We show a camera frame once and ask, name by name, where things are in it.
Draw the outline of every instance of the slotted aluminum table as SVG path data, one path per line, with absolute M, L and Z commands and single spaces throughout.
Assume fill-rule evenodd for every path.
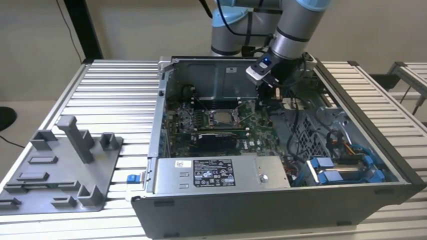
M 388 70 L 427 98 L 427 63 L 395 62 Z
M 427 181 L 426 127 L 359 66 L 347 62 L 324 62 L 324 66 Z M 0 216 L 0 240 L 145 239 L 131 203 L 125 200 L 129 191 L 125 181 L 129 174 L 140 173 L 147 167 L 157 72 L 156 61 L 96 60 L 80 67 L 39 129 L 52 129 L 61 134 L 55 126 L 59 117 L 76 115 L 79 128 L 88 129 L 93 136 L 115 132 L 124 138 L 107 204 L 100 212 Z M 27 145 L 0 188 L 29 148 Z M 427 239 L 427 191 L 418 193 L 402 205 L 383 207 L 357 226 L 208 236 L 207 239 Z

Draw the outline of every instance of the blue latch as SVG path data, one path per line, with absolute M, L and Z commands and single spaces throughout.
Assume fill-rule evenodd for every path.
M 131 174 L 127 176 L 125 183 L 127 184 L 139 184 L 141 182 L 141 176 Z

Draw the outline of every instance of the wall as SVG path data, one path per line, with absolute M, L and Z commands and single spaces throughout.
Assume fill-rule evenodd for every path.
M 0 0 L 0 63 L 0 101 L 60 96 L 80 62 L 55 0 Z
M 209 53 L 211 20 L 199 1 L 87 2 L 107 58 Z M 426 0 L 335 0 L 308 51 L 324 61 L 356 60 L 376 73 L 393 61 L 427 62 L 426 7 Z M 0 31 L 0 101 L 57 98 L 79 63 L 55 0 L 0 0 Z
M 426 0 L 333 0 L 308 51 L 324 61 L 355 60 L 369 73 L 392 62 L 427 62 Z

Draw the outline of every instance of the white sticker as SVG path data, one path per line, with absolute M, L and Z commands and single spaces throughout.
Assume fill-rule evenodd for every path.
M 237 72 L 237 68 L 236 67 L 227 67 L 225 68 L 225 73 L 231 74 L 231 73 L 236 73 Z
M 191 168 L 192 167 L 192 161 L 191 160 L 176 160 L 175 161 L 175 167 L 176 168 Z

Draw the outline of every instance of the power supply label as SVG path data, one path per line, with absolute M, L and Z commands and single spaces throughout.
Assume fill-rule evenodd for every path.
M 193 160 L 192 163 L 193 185 L 196 188 L 236 186 L 231 159 Z

